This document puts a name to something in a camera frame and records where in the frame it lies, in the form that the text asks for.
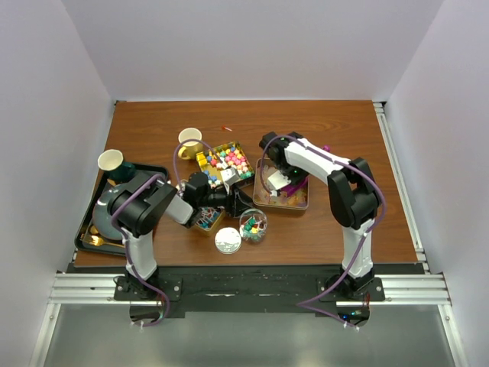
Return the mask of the gold lollipop tin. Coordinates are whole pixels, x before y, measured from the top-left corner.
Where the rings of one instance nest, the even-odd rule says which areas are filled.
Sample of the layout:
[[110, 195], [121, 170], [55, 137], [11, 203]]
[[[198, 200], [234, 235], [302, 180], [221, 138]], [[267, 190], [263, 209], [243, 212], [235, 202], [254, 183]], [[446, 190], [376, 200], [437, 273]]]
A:
[[223, 208], [203, 207], [200, 209], [200, 218], [193, 228], [204, 235], [212, 236], [219, 229], [220, 222], [224, 217]]

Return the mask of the black tray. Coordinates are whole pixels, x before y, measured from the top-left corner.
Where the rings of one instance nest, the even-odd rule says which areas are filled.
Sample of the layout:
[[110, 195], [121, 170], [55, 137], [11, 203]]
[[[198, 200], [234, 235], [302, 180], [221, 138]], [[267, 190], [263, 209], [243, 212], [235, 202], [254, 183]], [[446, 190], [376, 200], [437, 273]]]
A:
[[[96, 190], [93, 195], [93, 198], [88, 206], [88, 209], [86, 211], [85, 216], [83, 217], [83, 221], [80, 225], [78, 234], [76, 235], [76, 238], [74, 240], [75, 246], [79, 250], [85, 250], [88, 252], [98, 252], [102, 254], [108, 254], [108, 255], [117, 255], [117, 256], [125, 256], [125, 249], [124, 248], [117, 248], [113, 247], [110, 245], [104, 245], [101, 247], [95, 247], [92, 245], [88, 245], [86, 243], [82, 243], [82, 236], [83, 235], [97, 235], [102, 237], [99, 233], [98, 230], [95, 228], [95, 226], [92, 224], [92, 211], [94, 209], [94, 206], [96, 204], [97, 199], [101, 196], [101, 194], [106, 191], [108, 188], [113, 187], [117, 184], [114, 184], [112, 181], [109, 180], [108, 174], [103, 173], [99, 182], [96, 185]], [[106, 239], [103, 237], [103, 239], [110, 241], [110, 242], [116, 242], [116, 243], [122, 243], [122, 241], [115, 241], [115, 240], [110, 240]]]

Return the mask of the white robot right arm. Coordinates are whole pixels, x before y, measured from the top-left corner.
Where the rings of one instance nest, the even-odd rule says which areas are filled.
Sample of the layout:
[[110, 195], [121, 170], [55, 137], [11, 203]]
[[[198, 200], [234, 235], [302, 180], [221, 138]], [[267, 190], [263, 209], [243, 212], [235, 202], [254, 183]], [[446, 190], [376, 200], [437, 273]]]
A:
[[330, 210], [342, 228], [342, 273], [322, 293], [299, 305], [303, 307], [319, 300], [339, 286], [345, 298], [358, 300], [374, 279], [371, 237], [387, 211], [385, 197], [367, 161], [340, 158], [296, 132], [288, 135], [269, 132], [259, 146], [263, 156], [277, 168], [275, 174], [261, 181], [270, 195], [276, 196], [286, 186], [314, 176], [327, 186]]

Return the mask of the gold fork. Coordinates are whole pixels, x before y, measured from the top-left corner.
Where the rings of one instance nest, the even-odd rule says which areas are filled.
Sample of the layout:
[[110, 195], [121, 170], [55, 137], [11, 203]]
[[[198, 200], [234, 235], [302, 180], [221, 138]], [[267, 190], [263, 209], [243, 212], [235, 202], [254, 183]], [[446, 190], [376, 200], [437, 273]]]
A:
[[121, 243], [110, 242], [110, 241], [103, 239], [103, 237], [100, 237], [97, 235], [83, 235], [81, 240], [82, 240], [82, 243], [86, 243], [88, 245], [92, 245], [95, 247], [101, 247], [104, 245], [110, 245], [110, 246], [117, 247], [117, 248], [124, 248], [125, 247]]

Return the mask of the clear glass jar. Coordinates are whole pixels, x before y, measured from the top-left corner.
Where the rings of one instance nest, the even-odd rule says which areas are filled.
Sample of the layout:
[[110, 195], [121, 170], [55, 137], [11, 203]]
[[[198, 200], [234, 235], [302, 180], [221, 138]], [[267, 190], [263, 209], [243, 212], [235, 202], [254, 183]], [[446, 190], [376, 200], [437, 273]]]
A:
[[267, 215], [259, 209], [247, 209], [239, 218], [239, 232], [241, 238], [248, 242], [261, 242], [267, 231]]

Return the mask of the silver jar lid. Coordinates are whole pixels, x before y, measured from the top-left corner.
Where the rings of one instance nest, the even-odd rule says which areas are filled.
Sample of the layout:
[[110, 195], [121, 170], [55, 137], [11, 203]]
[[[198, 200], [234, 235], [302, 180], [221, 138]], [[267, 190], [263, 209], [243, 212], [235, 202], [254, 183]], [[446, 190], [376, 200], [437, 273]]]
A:
[[220, 229], [215, 234], [215, 247], [222, 254], [230, 255], [236, 253], [241, 247], [241, 235], [232, 227]]

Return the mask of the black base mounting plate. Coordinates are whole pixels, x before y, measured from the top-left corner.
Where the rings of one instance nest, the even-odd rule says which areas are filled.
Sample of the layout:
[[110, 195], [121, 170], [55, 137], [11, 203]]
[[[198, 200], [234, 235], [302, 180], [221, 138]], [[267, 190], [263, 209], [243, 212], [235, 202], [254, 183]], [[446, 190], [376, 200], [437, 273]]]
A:
[[[327, 295], [339, 274], [331, 265], [160, 267], [142, 284], [122, 268], [75, 268], [68, 274], [88, 281], [91, 292], [99, 290], [95, 277], [108, 282], [109, 296], [133, 304], [170, 303], [170, 317], [188, 312], [299, 313], [324, 310], [342, 320], [367, 315], [368, 306], [387, 299], [387, 278], [420, 275], [420, 264], [387, 264], [374, 267], [374, 279], [357, 291], [341, 283]], [[307, 307], [299, 303], [312, 300]]]

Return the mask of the purple plastic scoop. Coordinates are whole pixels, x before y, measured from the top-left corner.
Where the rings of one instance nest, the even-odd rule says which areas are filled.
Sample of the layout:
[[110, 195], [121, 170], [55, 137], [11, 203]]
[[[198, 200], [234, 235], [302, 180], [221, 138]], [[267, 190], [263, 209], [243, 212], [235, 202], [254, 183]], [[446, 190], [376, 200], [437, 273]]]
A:
[[296, 141], [279, 140], [275, 147], [277, 156], [273, 159], [279, 173], [273, 174], [276, 183], [269, 183], [275, 190], [289, 195], [304, 186], [313, 176], [328, 185], [328, 176], [336, 168], [335, 158], [327, 146], [322, 148], [311, 144], [307, 139]]

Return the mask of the grey blue plate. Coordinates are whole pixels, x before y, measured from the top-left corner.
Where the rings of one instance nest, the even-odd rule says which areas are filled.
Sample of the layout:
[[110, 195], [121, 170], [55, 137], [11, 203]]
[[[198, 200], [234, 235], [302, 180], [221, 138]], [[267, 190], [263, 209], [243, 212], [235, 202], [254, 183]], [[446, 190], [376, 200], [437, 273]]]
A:
[[108, 212], [108, 203], [124, 188], [124, 183], [108, 188], [97, 199], [92, 211], [92, 224], [98, 230], [98, 233], [106, 239], [115, 241], [121, 241], [122, 239], [121, 233], [111, 224], [111, 215]]

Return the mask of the silver popsicle candy tin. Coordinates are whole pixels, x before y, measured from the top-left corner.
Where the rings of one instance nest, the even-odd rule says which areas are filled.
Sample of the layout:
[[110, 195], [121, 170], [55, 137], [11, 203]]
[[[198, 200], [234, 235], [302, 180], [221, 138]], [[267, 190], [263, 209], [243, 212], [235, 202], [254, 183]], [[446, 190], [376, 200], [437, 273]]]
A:
[[295, 215], [302, 215], [309, 207], [309, 183], [300, 188], [298, 191], [280, 191], [278, 196], [271, 196], [261, 183], [259, 173], [263, 169], [264, 182], [267, 182], [267, 178], [277, 169], [272, 161], [268, 158], [258, 159], [255, 167], [255, 179], [253, 189], [253, 202], [257, 208], [261, 208], [263, 211], [277, 212], [277, 213], [294, 213]]

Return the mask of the white paper cup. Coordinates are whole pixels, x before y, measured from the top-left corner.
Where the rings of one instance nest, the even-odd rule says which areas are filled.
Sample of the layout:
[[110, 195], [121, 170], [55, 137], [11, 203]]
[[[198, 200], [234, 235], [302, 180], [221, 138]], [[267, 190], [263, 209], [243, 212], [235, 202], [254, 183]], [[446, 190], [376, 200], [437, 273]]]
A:
[[106, 172], [111, 177], [114, 177], [118, 169], [124, 162], [124, 156], [117, 149], [108, 149], [101, 153], [97, 159], [97, 164], [100, 170]]

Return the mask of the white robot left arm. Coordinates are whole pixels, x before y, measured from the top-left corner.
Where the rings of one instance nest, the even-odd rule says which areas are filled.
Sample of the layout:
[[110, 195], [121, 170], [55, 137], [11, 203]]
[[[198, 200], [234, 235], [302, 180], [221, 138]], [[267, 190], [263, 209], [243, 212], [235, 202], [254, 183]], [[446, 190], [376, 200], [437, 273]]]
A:
[[153, 231], [162, 216], [190, 228], [201, 219], [204, 208], [222, 209], [236, 218], [252, 204], [252, 198], [239, 187], [234, 169], [216, 188], [210, 186], [203, 172], [195, 172], [182, 192], [160, 174], [137, 172], [109, 200], [107, 209], [112, 227], [121, 233], [125, 246], [127, 263], [122, 290], [142, 300], [168, 301], [159, 280], [153, 247]]

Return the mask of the dark green cup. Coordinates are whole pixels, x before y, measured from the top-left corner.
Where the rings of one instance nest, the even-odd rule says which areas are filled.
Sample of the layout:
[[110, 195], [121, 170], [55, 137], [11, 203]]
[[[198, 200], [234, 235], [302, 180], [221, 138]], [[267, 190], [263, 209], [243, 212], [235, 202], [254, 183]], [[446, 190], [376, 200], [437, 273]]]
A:
[[136, 171], [132, 163], [123, 161], [114, 170], [108, 172], [108, 178], [117, 184], [127, 183], [134, 178]]

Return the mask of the yellow mug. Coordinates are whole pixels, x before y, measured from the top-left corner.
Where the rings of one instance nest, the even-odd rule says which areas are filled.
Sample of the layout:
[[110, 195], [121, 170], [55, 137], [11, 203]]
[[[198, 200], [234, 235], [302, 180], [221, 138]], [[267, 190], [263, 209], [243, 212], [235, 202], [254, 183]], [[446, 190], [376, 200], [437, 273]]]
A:
[[178, 157], [183, 160], [195, 160], [202, 150], [202, 132], [197, 128], [185, 128], [179, 133], [178, 141], [181, 144]]

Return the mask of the star candy tin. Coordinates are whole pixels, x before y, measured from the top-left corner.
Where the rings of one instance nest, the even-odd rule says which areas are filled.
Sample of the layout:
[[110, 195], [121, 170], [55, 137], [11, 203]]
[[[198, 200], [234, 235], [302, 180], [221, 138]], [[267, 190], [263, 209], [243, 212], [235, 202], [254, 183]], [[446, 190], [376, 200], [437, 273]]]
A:
[[246, 187], [253, 183], [254, 169], [248, 160], [241, 144], [231, 141], [196, 154], [199, 169], [208, 177], [211, 188], [223, 185], [222, 172], [226, 168], [234, 168], [238, 172], [238, 186]]

